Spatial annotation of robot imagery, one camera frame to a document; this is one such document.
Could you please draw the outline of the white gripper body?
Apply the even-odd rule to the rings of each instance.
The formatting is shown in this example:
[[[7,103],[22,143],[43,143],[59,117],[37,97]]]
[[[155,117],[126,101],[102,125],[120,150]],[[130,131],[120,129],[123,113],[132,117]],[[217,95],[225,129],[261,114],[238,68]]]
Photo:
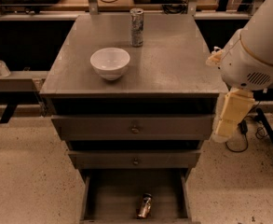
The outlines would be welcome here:
[[[220,72],[230,87],[260,91],[273,83],[273,65],[254,58],[241,41],[238,29],[223,48]]]

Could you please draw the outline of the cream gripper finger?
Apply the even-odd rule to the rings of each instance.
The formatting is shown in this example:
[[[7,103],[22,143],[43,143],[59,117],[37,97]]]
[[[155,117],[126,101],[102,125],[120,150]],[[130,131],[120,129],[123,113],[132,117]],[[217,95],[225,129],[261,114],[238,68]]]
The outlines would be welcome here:
[[[212,125],[212,140],[217,143],[228,141],[254,103],[251,91],[232,88],[228,93],[220,94]]]
[[[221,63],[223,50],[219,47],[214,47],[213,51],[211,52],[211,55],[206,60],[206,64],[208,66],[216,66],[219,67]]]

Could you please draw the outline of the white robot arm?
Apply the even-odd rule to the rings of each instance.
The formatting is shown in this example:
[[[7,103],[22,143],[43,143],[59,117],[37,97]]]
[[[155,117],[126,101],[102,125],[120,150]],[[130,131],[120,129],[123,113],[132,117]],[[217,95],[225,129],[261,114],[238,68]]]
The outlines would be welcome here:
[[[228,141],[254,104],[253,92],[273,83],[273,0],[265,0],[246,25],[206,60],[230,86],[213,124],[212,139]]]

